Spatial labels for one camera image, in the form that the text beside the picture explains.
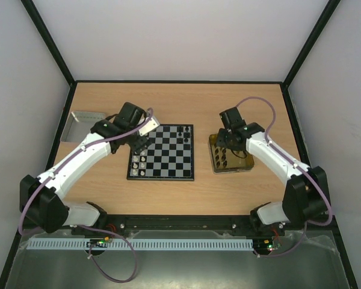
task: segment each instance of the wooden table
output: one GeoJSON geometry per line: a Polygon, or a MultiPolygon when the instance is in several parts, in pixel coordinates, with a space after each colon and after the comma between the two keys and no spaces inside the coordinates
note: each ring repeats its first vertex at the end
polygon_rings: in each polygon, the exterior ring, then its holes
{"type": "MultiPolygon", "coordinates": [[[[129,84],[79,83],[71,111],[118,113],[124,102],[152,107],[161,123],[194,125],[195,181],[128,181],[129,147],[122,146],[95,164],[70,190],[67,200],[91,201],[109,214],[237,215],[260,204],[282,200],[283,185],[259,160],[251,172],[215,175],[208,137],[222,127],[219,113],[248,96],[269,100],[277,111],[271,137],[299,158],[285,103],[278,84],[129,84]]],[[[260,101],[240,107],[247,123],[264,128],[270,108],[260,101]]],[[[59,162],[75,143],[60,143],[59,162]]]]}

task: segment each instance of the white wall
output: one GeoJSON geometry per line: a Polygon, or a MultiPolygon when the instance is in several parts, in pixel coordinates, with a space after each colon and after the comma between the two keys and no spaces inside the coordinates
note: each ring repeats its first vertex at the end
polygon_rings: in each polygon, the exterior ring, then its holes
{"type": "Polygon", "coordinates": [[[327,0],[35,0],[75,79],[283,81],[327,0]]]}
{"type": "Polygon", "coordinates": [[[341,1],[290,92],[361,288],[361,1],[341,1]]]}
{"type": "Polygon", "coordinates": [[[19,182],[46,165],[68,85],[20,1],[0,1],[0,274],[18,223],[19,182]]]}

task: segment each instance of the chessboard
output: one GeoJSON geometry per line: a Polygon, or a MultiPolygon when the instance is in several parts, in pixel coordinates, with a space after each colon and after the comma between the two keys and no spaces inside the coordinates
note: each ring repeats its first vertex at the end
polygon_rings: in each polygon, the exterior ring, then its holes
{"type": "Polygon", "coordinates": [[[127,179],[194,180],[193,125],[161,125],[148,137],[147,149],[130,151],[127,179]]]}

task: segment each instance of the silver tray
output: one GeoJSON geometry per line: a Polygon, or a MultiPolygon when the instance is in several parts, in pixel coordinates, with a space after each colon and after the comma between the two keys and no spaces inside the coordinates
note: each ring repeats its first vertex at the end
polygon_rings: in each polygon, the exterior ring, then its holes
{"type": "Polygon", "coordinates": [[[66,143],[80,143],[90,133],[93,125],[104,119],[105,113],[73,111],[67,118],[60,140],[66,143]]]}

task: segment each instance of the white robotic arm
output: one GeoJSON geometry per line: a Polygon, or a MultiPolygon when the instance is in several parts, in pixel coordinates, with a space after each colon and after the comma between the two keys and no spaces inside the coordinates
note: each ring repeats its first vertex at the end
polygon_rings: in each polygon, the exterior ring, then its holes
{"type": "Polygon", "coordinates": [[[266,164],[285,186],[283,201],[263,204],[251,211],[250,221],[255,231],[279,222],[303,226],[307,220],[327,211],[321,196],[323,194],[329,199],[323,169],[311,168],[288,154],[266,136],[265,130],[257,123],[247,125],[237,107],[220,113],[220,117],[224,129],[218,132],[217,146],[235,151],[246,150],[266,164]],[[314,180],[315,186],[307,176],[314,180]]]}
{"type": "Polygon", "coordinates": [[[36,178],[29,175],[23,178],[20,183],[20,210],[23,211],[36,188],[50,178],[25,212],[26,216],[46,232],[66,225],[93,226],[100,216],[99,207],[93,203],[67,202],[64,198],[89,168],[109,154],[114,154],[120,145],[128,143],[134,151],[139,152],[150,144],[144,135],[156,129],[159,122],[154,116],[141,119],[143,114],[142,109],[125,103],[113,123],[105,119],[95,124],[91,133],[54,167],[36,178]],[[136,133],[128,133],[131,127],[138,124],[141,127],[136,133]]]}

